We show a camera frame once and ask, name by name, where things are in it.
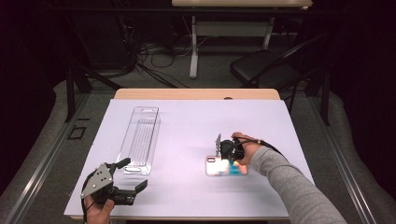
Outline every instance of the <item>desk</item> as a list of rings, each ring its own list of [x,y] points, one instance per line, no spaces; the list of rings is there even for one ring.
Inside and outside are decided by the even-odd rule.
[[[310,7],[311,0],[172,0],[174,7]],[[190,78],[197,77],[198,67],[198,35],[222,36],[264,36],[262,47],[268,48],[275,18],[269,21],[202,21],[192,16],[191,23],[191,67]]]
[[[234,100],[222,100],[224,97]],[[133,108],[142,105],[160,108],[152,171],[146,176],[117,171],[114,179],[120,189],[133,189],[142,179],[148,179],[148,187],[137,195],[133,206],[116,206],[113,218],[287,219],[280,197],[266,177],[252,169],[246,176],[205,175],[205,157],[215,155],[217,135],[229,139],[234,131],[241,131],[264,136],[313,181],[289,112],[278,99],[275,90],[263,89],[119,90],[106,111],[64,214],[81,218],[82,182],[101,162],[116,161]]]

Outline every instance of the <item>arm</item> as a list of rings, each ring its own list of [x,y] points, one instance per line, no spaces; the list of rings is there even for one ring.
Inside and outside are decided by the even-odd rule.
[[[246,156],[240,163],[250,164],[267,176],[285,204],[291,223],[346,223],[330,200],[282,155],[255,143],[244,145]]]

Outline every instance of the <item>clear plastic container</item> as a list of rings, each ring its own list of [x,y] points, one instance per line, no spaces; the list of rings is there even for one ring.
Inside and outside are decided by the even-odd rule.
[[[123,168],[125,174],[149,175],[160,123],[158,107],[134,108],[119,155],[119,161],[131,158],[131,163]]]

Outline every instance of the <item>table leg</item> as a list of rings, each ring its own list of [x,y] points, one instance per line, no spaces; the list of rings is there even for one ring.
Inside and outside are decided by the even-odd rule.
[[[197,49],[197,27],[195,16],[192,16],[191,22],[191,65],[190,65],[190,78],[197,78],[198,69],[198,49]]]

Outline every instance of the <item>black curtain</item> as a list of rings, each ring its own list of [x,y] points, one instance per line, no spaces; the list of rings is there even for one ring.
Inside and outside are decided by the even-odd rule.
[[[344,102],[354,145],[378,184],[396,199],[395,3],[354,4],[348,39],[335,59],[331,89]]]
[[[0,4],[1,160],[3,193],[31,150],[55,103],[53,87],[64,80],[59,47],[35,4]]]

